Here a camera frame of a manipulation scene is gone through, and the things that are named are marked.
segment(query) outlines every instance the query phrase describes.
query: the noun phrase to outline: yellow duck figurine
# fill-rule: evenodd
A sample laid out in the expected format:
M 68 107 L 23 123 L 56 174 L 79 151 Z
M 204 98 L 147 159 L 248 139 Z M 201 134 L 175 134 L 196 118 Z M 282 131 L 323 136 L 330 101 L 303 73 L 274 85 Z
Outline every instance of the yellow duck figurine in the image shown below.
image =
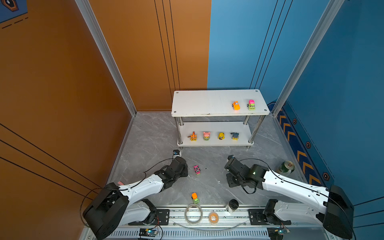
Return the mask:
M 224 139 L 224 133 L 223 133 L 223 132 L 219 133 L 219 134 L 218 134 L 218 138 L 219 138 L 220 140 L 223 140 L 223 139 Z

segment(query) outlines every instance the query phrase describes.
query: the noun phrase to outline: white shelf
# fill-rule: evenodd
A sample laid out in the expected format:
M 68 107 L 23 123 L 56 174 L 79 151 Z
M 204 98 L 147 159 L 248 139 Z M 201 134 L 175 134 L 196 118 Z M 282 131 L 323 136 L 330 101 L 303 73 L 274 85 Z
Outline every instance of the white shelf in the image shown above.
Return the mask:
M 248 110 L 251 99 L 255 101 L 255 110 Z M 240 110 L 233 109 L 234 101 L 239 102 Z M 172 102 L 172 117 L 268 114 L 268 106 L 258 89 L 175 91 Z
M 188 137 L 195 131 L 197 135 L 196 141 L 191 141 Z M 205 141 L 203 132 L 210 132 L 210 139 Z M 223 132 L 225 138 L 218 139 L 218 134 Z M 239 139 L 233 140 L 231 132 L 238 132 Z M 249 125 L 244 125 L 243 122 L 184 122 L 180 126 L 180 133 L 183 144 L 178 144 L 179 147 L 212 147 L 212 146 L 252 146 L 248 143 L 251 137 Z

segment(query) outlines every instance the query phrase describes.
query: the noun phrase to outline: green can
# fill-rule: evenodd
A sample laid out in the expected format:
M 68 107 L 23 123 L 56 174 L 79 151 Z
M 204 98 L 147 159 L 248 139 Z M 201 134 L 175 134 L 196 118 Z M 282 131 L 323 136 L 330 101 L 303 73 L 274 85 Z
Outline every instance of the green can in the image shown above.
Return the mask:
M 277 169 L 277 172 L 283 175 L 288 175 L 294 170 L 295 170 L 295 166 L 293 162 L 285 161 L 279 166 L 279 168 Z

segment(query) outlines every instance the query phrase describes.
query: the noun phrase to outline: lower shelf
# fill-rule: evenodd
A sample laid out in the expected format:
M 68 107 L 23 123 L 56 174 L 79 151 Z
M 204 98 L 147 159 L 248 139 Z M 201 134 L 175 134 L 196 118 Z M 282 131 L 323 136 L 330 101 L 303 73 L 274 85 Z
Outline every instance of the lower shelf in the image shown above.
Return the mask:
M 193 131 L 197 135 L 196 141 L 191 141 L 190 136 Z M 203 132 L 210 132 L 210 139 L 205 141 Z M 220 132 L 223 132 L 225 137 L 223 140 L 218 139 Z M 238 132 L 238 140 L 232 139 L 231 132 Z M 213 146 L 251 146 L 248 143 L 251 137 L 249 125 L 244 125 L 243 122 L 184 122 L 180 126 L 181 139 L 183 144 L 178 144 L 179 147 L 213 147 Z

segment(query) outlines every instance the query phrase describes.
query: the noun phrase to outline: gray marble floor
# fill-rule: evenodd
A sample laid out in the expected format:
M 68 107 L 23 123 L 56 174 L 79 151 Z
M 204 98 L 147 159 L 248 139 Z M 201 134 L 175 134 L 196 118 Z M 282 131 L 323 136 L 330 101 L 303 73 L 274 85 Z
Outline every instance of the gray marble floor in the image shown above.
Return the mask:
M 188 121 L 243 121 L 245 117 L 196 117 L 183 118 Z M 251 117 L 249 125 L 254 128 L 258 117 Z M 246 147 L 184 147 L 182 157 L 188 164 L 188 177 L 179 178 L 171 188 L 148 196 L 155 206 L 170 204 L 190 204 L 191 194 L 197 193 L 201 204 L 226 204 L 237 199 L 240 204 L 265 206 L 269 199 L 296 202 L 281 194 L 258 189 L 254 194 L 246 194 L 241 187 L 230 188 L 227 184 L 224 165 L 228 155 L 235 155 L 238 160 L 258 158 L 266 161 L 276 170 L 283 161 L 292 160 L 288 149 L 281 143 L 279 129 L 267 116 L 255 138 L 255 145 Z M 112 175 L 112 181 L 125 184 L 141 180 L 146 171 L 157 162 L 172 157 L 177 148 L 177 131 L 170 112 L 138 112 L 128 135 L 122 155 Z M 157 165 L 148 175 L 153 174 L 170 160 Z M 249 167 L 263 164 L 257 160 L 244 160 Z M 199 165 L 201 174 L 196 175 L 193 166 Z M 294 171 L 291 178 L 301 180 L 299 171 Z

